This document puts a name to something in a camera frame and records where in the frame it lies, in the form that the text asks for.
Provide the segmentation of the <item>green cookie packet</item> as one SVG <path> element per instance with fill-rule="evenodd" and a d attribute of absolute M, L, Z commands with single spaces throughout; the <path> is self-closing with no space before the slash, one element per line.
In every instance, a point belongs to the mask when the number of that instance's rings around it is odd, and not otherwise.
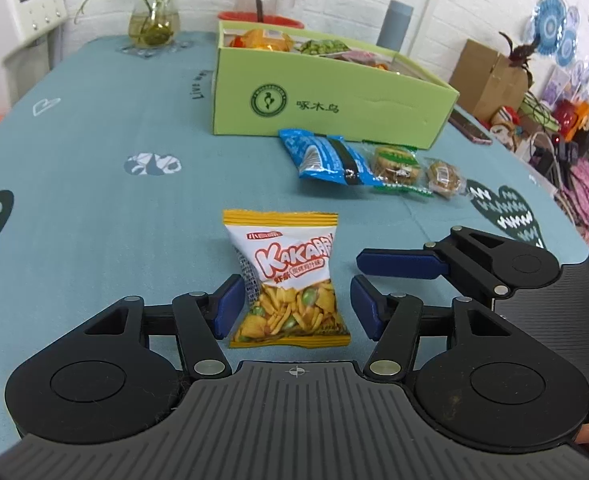
<path fill-rule="evenodd" d="M 426 170 L 415 148 L 403 145 L 364 143 L 362 151 L 374 175 L 373 190 L 379 193 L 431 197 Z"/>

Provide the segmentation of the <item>blue snack packet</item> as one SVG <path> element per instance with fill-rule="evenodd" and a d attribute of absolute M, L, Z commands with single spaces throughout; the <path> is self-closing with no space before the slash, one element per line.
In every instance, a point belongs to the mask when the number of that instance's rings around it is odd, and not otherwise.
<path fill-rule="evenodd" d="M 383 186 L 367 159 L 342 136 L 318 136 L 302 129 L 281 129 L 278 136 L 301 179 L 368 188 Z"/>

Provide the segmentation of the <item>Kakarr orange snack bag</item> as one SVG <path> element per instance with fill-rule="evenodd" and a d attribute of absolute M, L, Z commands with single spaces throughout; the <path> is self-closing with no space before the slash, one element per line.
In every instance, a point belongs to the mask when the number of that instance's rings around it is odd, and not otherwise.
<path fill-rule="evenodd" d="M 331 281 L 338 219 L 335 212 L 223 211 L 248 304 L 230 337 L 232 348 L 318 349 L 351 342 Z"/>

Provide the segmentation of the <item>small clear wrapped cake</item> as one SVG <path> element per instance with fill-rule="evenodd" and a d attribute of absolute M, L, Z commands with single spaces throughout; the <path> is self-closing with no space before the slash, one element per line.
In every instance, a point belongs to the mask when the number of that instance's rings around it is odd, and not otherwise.
<path fill-rule="evenodd" d="M 459 168 L 444 160 L 430 158 L 426 174 L 430 190 L 447 200 L 466 193 L 467 181 Z"/>

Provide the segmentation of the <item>checkered side tablecloth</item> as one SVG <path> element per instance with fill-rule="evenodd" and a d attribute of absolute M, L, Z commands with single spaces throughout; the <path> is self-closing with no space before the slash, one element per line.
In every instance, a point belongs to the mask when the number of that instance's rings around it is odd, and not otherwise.
<path fill-rule="evenodd" d="M 580 158 L 574 165 L 554 160 L 546 176 L 518 157 L 530 171 L 531 180 L 547 195 L 573 224 L 589 245 L 589 161 Z"/>

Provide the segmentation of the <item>red cased smartphone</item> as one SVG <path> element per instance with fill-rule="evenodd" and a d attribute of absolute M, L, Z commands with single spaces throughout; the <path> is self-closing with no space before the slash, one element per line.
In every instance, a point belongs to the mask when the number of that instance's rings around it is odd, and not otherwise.
<path fill-rule="evenodd" d="M 474 144 L 491 145 L 492 139 L 458 110 L 452 110 L 449 123 Z"/>

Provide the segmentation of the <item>red kettle on side table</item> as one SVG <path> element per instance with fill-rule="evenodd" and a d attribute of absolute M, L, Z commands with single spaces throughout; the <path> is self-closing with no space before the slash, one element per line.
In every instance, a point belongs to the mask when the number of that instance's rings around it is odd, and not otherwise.
<path fill-rule="evenodd" d="M 553 116 L 559 123 L 559 134 L 566 142 L 570 142 L 577 131 L 579 122 L 577 107 L 566 99 L 559 100 L 555 104 Z"/>

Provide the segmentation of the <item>brown cardboard box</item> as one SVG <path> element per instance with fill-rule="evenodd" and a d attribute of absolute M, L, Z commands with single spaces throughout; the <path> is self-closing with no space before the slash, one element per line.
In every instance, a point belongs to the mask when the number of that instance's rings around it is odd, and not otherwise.
<path fill-rule="evenodd" d="M 489 122 L 502 107 L 518 110 L 528 90 L 528 76 L 505 55 L 468 39 L 450 77 L 459 92 L 457 104 L 480 122 Z"/>

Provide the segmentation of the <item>teal patterned tablecloth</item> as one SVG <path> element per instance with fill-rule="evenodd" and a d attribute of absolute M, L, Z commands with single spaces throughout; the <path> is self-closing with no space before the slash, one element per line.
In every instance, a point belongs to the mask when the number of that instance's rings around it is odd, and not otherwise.
<path fill-rule="evenodd" d="M 0 123 L 0 454 L 18 440 L 11 372 L 116 300 L 211 292 L 240 269 L 226 209 L 339 217 L 331 276 L 351 342 L 342 348 L 227 349 L 242 360 L 365 362 L 373 348 L 349 299 L 366 247 L 419 248 L 452 226 L 493 232 L 464 196 L 376 193 L 303 180 L 273 136 L 212 131 L 216 37 L 186 32 L 142 58 L 121 37 L 69 55 Z"/>

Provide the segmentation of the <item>dark purple plant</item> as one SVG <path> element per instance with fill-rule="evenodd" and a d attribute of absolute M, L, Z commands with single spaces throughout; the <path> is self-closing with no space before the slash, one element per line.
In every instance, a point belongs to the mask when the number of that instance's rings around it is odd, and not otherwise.
<path fill-rule="evenodd" d="M 519 44 L 519 46 L 515 47 L 513 40 L 511 37 L 505 34 L 505 32 L 500 32 L 500 35 L 507 41 L 509 47 L 509 63 L 511 63 L 511 67 L 519 67 L 522 68 L 525 73 L 527 74 L 527 81 L 528 81 L 528 88 L 531 88 L 533 85 L 533 75 L 531 73 L 529 63 L 530 58 L 534 55 L 537 47 L 540 44 L 541 36 L 537 32 L 534 35 L 533 40 L 529 44 Z"/>

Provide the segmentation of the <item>small blue paper fan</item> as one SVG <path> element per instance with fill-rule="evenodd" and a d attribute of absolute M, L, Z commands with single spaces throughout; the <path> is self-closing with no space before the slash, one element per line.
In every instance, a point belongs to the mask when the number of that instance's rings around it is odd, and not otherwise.
<path fill-rule="evenodd" d="M 557 52 L 556 63 L 559 67 L 567 67 L 573 63 L 577 52 L 577 30 L 567 27 L 561 37 Z"/>

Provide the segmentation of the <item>grey blue thermos bottle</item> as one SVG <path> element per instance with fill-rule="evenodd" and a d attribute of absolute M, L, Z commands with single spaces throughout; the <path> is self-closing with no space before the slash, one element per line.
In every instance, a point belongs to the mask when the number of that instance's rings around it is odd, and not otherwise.
<path fill-rule="evenodd" d="M 411 24 L 414 8 L 398 0 L 391 0 L 381 25 L 376 46 L 399 52 L 407 29 Z"/>

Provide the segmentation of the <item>large blue paper fan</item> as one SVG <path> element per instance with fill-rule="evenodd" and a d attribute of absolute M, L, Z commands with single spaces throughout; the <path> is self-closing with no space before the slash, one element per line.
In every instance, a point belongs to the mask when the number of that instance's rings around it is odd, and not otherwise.
<path fill-rule="evenodd" d="M 559 48 L 566 28 L 565 0 L 539 0 L 534 8 L 534 35 L 539 38 L 537 52 L 552 56 Z"/>

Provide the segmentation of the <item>green cardboard box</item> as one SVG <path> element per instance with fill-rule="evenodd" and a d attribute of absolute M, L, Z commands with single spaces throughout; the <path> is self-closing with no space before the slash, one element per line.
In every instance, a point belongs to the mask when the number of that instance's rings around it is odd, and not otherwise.
<path fill-rule="evenodd" d="M 220 136 L 298 128 L 428 150 L 459 99 L 456 89 L 399 52 L 350 38 L 336 54 L 235 46 L 252 30 L 266 39 L 288 36 L 297 47 L 331 39 L 313 30 L 221 22 L 213 76 L 213 131 Z"/>

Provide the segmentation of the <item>golden yellow snack packet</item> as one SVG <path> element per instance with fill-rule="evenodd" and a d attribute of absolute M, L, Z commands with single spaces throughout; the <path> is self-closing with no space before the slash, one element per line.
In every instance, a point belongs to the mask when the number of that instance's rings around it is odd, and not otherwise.
<path fill-rule="evenodd" d="M 244 32 L 242 35 L 236 35 L 232 38 L 229 47 L 273 52 L 290 52 L 295 47 L 295 40 L 285 32 L 255 28 Z"/>

